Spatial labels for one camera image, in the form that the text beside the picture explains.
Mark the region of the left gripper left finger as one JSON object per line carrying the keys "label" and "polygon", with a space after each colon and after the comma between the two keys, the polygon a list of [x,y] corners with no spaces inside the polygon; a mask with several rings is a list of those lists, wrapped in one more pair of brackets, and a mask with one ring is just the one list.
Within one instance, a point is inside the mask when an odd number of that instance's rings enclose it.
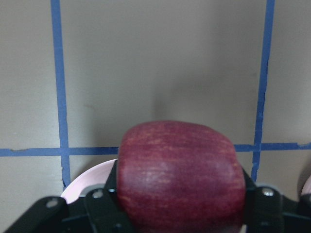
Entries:
{"label": "left gripper left finger", "polygon": [[116,194],[117,193],[117,168],[118,160],[115,160],[112,166],[112,169],[109,173],[109,176],[104,185],[104,190],[108,193]]}

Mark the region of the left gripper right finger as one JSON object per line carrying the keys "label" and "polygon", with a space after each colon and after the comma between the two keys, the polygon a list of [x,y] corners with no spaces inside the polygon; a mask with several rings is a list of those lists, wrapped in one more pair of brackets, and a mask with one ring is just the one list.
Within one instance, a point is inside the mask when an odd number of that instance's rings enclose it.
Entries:
{"label": "left gripper right finger", "polygon": [[256,184],[251,179],[251,177],[247,174],[244,168],[242,168],[242,171],[243,171],[243,176],[244,176],[246,193],[254,191],[257,188]]}

